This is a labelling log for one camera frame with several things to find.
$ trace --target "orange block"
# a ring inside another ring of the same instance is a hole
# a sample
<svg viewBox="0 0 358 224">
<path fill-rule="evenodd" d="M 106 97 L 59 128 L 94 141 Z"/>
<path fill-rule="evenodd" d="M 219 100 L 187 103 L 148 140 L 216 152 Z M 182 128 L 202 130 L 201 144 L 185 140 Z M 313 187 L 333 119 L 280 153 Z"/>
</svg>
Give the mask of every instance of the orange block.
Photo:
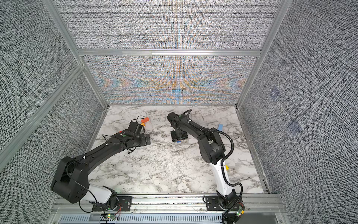
<svg viewBox="0 0 358 224">
<path fill-rule="evenodd" d="M 149 121 L 149 118 L 146 117 L 146 118 L 141 119 L 140 121 L 142 122 L 141 125 L 145 126 L 144 123 L 148 122 L 148 121 Z"/>
</svg>

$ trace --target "enclosure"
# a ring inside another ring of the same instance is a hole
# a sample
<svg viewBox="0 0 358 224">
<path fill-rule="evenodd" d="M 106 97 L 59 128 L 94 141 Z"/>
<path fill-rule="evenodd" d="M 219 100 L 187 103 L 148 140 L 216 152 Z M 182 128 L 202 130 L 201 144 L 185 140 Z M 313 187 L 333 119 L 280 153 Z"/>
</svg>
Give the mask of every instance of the enclosure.
<svg viewBox="0 0 358 224">
<path fill-rule="evenodd" d="M 234 141 L 227 172 L 246 208 L 237 223 L 358 222 L 356 1 L 0 5 L 1 223 L 91 223 L 51 191 L 59 162 L 139 115 L 151 144 L 88 176 L 133 196 L 130 212 L 101 223 L 219 222 L 202 202 L 217 185 L 198 141 L 171 139 L 167 115 L 188 109 Z"/>
</svg>

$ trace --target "metal vent grille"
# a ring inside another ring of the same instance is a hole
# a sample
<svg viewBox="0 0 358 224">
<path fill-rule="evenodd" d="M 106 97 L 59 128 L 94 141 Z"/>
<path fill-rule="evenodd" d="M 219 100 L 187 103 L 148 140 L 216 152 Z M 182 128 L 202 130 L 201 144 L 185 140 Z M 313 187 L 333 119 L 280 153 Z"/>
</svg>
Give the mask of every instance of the metal vent grille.
<svg viewBox="0 0 358 224">
<path fill-rule="evenodd" d="M 209 214 L 121 214 L 118 219 L 107 220 L 107 223 L 221 223 L 222 215 L 216 213 Z M 59 224 L 65 223 L 106 223 L 103 216 L 98 215 L 62 215 Z"/>
<path fill-rule="evenodd" d="M 70 215 L 61 215 L 58 223 L 82 223 L 88 222 L 90 215 L 77 215 L 77 214 L 70 214 Z"/>
</svg>

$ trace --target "black cable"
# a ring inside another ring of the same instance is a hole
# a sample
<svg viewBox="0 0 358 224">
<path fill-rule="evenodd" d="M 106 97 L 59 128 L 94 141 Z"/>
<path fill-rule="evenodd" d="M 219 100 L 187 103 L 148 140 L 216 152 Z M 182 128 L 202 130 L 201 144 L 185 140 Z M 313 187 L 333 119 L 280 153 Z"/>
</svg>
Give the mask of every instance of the black cable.
<svg viewBox="0 0 358 224">
<path fill-rule="evenodd" d="M 107 223 L 107 215 L 106 215 L 106 212 L 105 212 L 105 208 L 103 207 L 103 204 L 101 204 L 102 205 L 102 208 L 103 208 L 103 213 L 105 214 L 105 221 L 106 221 L 106 223 Z"/>
<path fill-rule="evenodd" d="M 77 160 L 74 160 L 74 161 L 72 161 L 68 166 L 66 166 L 66 173 L 67 173 L 67 176 L 68 176 L 70 179 L 72 179 L 72 180 L 73 180 L 74 182 L 76 182 L 78 185 L 80 185 L 81 187 L 83 187 L 84 189 L 86 189 L 86 190 L 93 196 L 93 198 L 95 199 L 95 201 L 96 201 L 96 206 L 95 206 L 94 209 L 92 208 L 92 211 L 85 211 L 85 210 L 83 210 L 83 208 L 81 207 L 80 201 L 78 201 L 79 208 L 80 208 L 83 212 L 91 213 L 91 212 L 93 212 L 93 211 L 97 208 L 97 198 L 95 197 L 95 195 L 94 195 L 88 188 L 86 188 L 86 187 L 83 186 L 82 184 L 78 183 L 75 179 L 73 179 L 72 177 L 70 177 L 70 175 L 69 175 L 69 173 L 68 173 L 68 167 L 69 167 L 71 164 L 73 164 L 74 162 L 78 162 L 78 161 L 77 161 Z"/>
<path fill-rule="evenodd" d="M 133 150 L 131 150 L 131 148 L 129 148 L 128 150 L 130 151 L 128 154 L 131 154 L 137 147 L 134 147 Z"/>
<path fill-rule="evenodd" d="M 102 135 L 104 137 L 104 139 L 107 141 L 106 137 L 105 136 L 108 136 L 108 137 L 112 137 L 112 135 L 106 135 L 106 134 L 103 134 Z"/>
<path fill-rule="evenodd" d="M 204 128 L 204 127 L 197 127 L 196 125 L 190 123 L 189 121 L 188 121 L 188 123 L 189 123 L 191 126 L 195 127 L 195 128 L 198 128 L 198 129 L 200 129 L 200 130 L 204 130 L 204 131 L 207 131 L 207 132 L 217 132 L 217 133 L 219 133 L 219 134 L 224 135 L 226 138 L 229 139 L 230 144 L 231 144 L 231 149 L 230 149 L 230 152 L 221 160 L 221 163 L 220 163 L 221 172 L 222 172 L 222 175 L 223 175 L 223 178 L 224 178 L 225 183 L 227 183 L 229 186 L 234 187 L 234 186 L 239 185 L 239 184 L 240 184 L 239 182 L 237 182 L 237 183 L 235 183 L 235 184 L 229 183 L 229 181 L 226 179 L 226 175 L 225 175 L 225 171 L 224 171 L 224 161 L 225 161 L 227 158 L 229 158 L 229 156 L 231 156 L 231 154 L 234 152 L 234 141 L 231 139 L 231 137 L 230 137 L 228 134 L 226 134 L 225 132 L 222 132 L 222 131 L 219 131 L 219 130 L 208 129 L 208 128 Z"/>
<path fill-rule="evenodd" d="M 229 208 L 228 210 L 226 210 L 226 212 L 224 213 L 223 217 L 222 217 L 222 223 L 224 224 L 224 218 L 226 217 L 226 215 L 235 207 L 235 205 L 239 202 L 241 196 L 242 196 L 242 190 L 243 190 L 243 187 L 242 187 L 242 184 L 239 183 L 240 185 L 240 194 L 239 194 L 239 197 L 237 198 L 236 202 L 233 204 L 233 206 L 231 208 Z"/>
<path fill-rule="evenodd" d="M 185 111 L 185 112 L 183 112 L 183 114 L 186 114 L 187 112 L 189 112 L 189 111 L 192 111 L 191 109 L 189 109 L 189 110 L 187 110 L 187 111 Z"/>
<path fill-rule="evenodd" d="M 139 120 L 139 117 L 143 117 L 143 118 L 145 118 L 145 116 L 143 116 L 143 115 L 139 115 L 138 117 L 137 117 L 137 119 L 133 119 L 133 120 L 131 120 L 131 121 L 136 121 L 136 122 L 138 122 L 138 120 Z"/>
</svg>

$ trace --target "wire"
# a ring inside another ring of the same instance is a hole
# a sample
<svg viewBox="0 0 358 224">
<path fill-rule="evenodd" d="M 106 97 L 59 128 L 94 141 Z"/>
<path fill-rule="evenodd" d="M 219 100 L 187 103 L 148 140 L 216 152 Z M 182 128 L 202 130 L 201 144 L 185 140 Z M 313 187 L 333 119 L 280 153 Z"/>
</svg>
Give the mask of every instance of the wire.
<svg viewBox="0 0 358 224">
<path fill-rule="evenodd" d="M 217 132 L 219 134 L 222 134 L 224 135 L 226 138 L 229 139 L 230 141 L 230 144 L 231 144 L 231 149 L 230 149 L 230 152 L 221 160 L 221 163 L 220 163 L 220 166 L 221 166 L 221 172 L 222 172 L 222 175 L 223 175 L 223 178 L 224 178 L 224 181 L 225 183 L 227 183 L 229 186 L 231 187 L 234 187 L 234 186 L 237 186 L 239 185 L 239 182 L 237 183 L 234 183 L 234 184 L 231 184 L 229 183 L 229 181 L 226 179 L 226 175 L 225 175 L 225 171 L 224 171 L 224 161 L 229 158 L 229 156 L 231 156 L 231 154 L 234 152 L 234 141 L 230 138 L 230 136 L 228 134 L 226 134 L 225 132 L 222 132 L 222 131 L 219 131 L 219 130 L 215 130 L 215 129 L 208 129 L 208 128 L 204 128 L 204 127 L 197 127 L 196 125 L 194 125 L 193 123 L 189 122 L 188 123 L 195 127 L 195 128 L 198 128 L 200 130 L 204 130 L 204 131 L 207 131 L 207 132 Z"/>
<path fill-rule="evenodd" d="M 131 120 L 131 121 L 136 121 L 136 122 L 138 122 L 138 120 L 139 120 L 139 117 L 143 117 L 143 118 L 145 118 L 145 116 L 143 116 L 143 115 L 139 115 L 138 117 L 137 117 L 137 119 L 133 119 L 133 120 Z"/>
<path fill-rule="evenodd" d="M 131 148 L 129 148 L 128 150 L 130 151 L 128 154 L 131 154 L 137 147 L 134 147 L 133 150 L 131 150 Z"/>
<path fill-rule="evenodd" d="M 108 136 L 108 137 L 112 137 L 112 135 L 106 135 L 106 134 L 103 134 L 102 135 L 104 137 L 104 139 L 107 141 L 106 137 L 105 136 Z"/>
<path fill-rule="evenodd" d="M 95 208 L 92 208 L 92 211 L 85 211 L 85 210 L 83 210 L 83 208 L 81 207 L 80 201 L 78 201 L 79 208 L 80 208 L 83 212 L 91 213 L 91 212 L 93 212 L 94 210 L 96 210 L 96 208 L 97 208 L 97 198 L 95 197 L 95 195 L 94 195 L 88 188 L 86 188 L 86 187 L 83 186 L 82 184 L 78 183 L 75 179 L 73 179 L 73 178 L 69 175 L 69 173 L 68 173 L 68 167 L 69 167 L 70 165 L 72 165 L 74 162 L 78 162 L 78 161 L 77 161 L 77 160 L 74 160 L 74 161 L 72 161 L 68 166 L 66 166 L 66 174 L 67 174 L 67 176 L 68 176 L 70 179 L 72 179 L 74 182 L 76 182 L 78 185 L 80 185 L 81 187 L 83 187 L 84 189 L 86 189 L 86 190 L 93 196 L 93 198 L 95 199 L 95 201 L 96 201 L 96 206 L 95 206 Z"/>
<path fill-rule="evenodd" d="M 226 217 L 226 215 L 235 207 L 235 205 L 239 202 L 241 196 L 242 196 L 242 184 L 239 183 L 240 185 L 240 194 L 239 194 L 239 197 L 237 198 L 236 202 L 233 204 L 233 206 L 231 208 L 229 208 L 228 210 L 226 210 L 226 212 L 224 213 L 223 217 L 222 217 L 222 223 L 224 224 L 224 218 Z"/>
<path fill-rule="evenodd" d="M 191 109 L 190 109 L 190 110 L 187 110 L 187 111 L 185 111 L 183 114 L 186 114 L 186 113 L 188 112 L 187 117 L 189 118 L 189 114 L 190 114 L 191 111 L 192 111 Z"/>
<path fill-rule="evenodd" d="M 106 221 L 106 223 L 107 223 L 107 215 L 106 215 L 106 212 L 105 212 L 105 208 L 104 208 L 104 206 L 103 206 L 103 204 L 101 204 L 102 205 L 102 208 L 103 208 L 103 213 L 105 214 L 105 221 Z"/>
<path fill-rule="evenodd" d="M 117 211 L 117 213 L 114 215 L 114 216 L 116 216 L 117 214 L 118 214 L 118 212 L 119 212 L 119 215 L 118 215 L 118 217 L 121 215 L 121 203 L 118 203 L 118 205 L 119 205 L 119 210 Z"/>
<path fill-rule="evenodd" d="M 191 110 L 187 110 L 187 111 L 185 111 L 183 114 L 185 114 L 186 112 L 188 112 L 187 117 L 188 117 L 188 119 L 189 119 L 189 114 L 190 114 Z M 229 156 L 231 156 L 231 154 L 234 152 L 234 141 L 233 141 L 232 138 L 231 138 L 228 134 L 226 134 L 225 132 L 222 132 L 222 131 L 219 131 L 219 130 L 216 130 L 216 129 L 208 129 L 208 128 L 205 128 L 205 127 L 197 127 L 196 125 L 194 125 L 193 123 L 191 123 L 191 122 L 189 122 L 189 121 L 191 121 L 191 120 L 188 120 L 188 123 L 189 123 L 191 126 L 197 128 L 197 129 L 200 129 L 200 130 L 203 129 L 204 131 L 207 131 L 207 132 L 216 132 L 216 133 L 222 134 L 222 135 L 224 135 L 227 139 L 229 139 L 229 141 L 230 141 L 230 145 L 231 145 L 230 152 L 229 152 L 226 156 L 224 156 L 223 159 L 221 159 L 221 163 L 220 163 L 221 172 L 222 172 L 224 181 L 225 181 L 225 183 L 226 183 L 227 185 L 229 185 L 229 186 L 231 186 L 231 187 L 235 187 L 235 186 L 237 186 L 237 185 L 240 185 L 240 194 L 239 194 L 239 197 L 237 198 L 236 202 L 233 204 L 233 206 L 232 206 L 231 208 L 229 208 L 228 210 L 226 210 L 226 212 L 225 212 L 224 215 L 222 216 L 222 223 L 224 224 L 224 218 L 225 218 L 226 215 L 235 207 L 235 205 L 239 202 L 239 200 L 240 200 L 240 198 L 241 198 L 241 196 L 242 196 L 242 191 L 243 191 L 243 187 L 242 187 L 242 184 L 241 184 L 240 182 L 237 182 L 237 183 L 235 183 L 235 184 L 229 183 L 229 181 L 226 179 L 225 170 L 224 170 L 224 161 L 225 161 L 227 158 L 229 158 Z"/>
</svg>

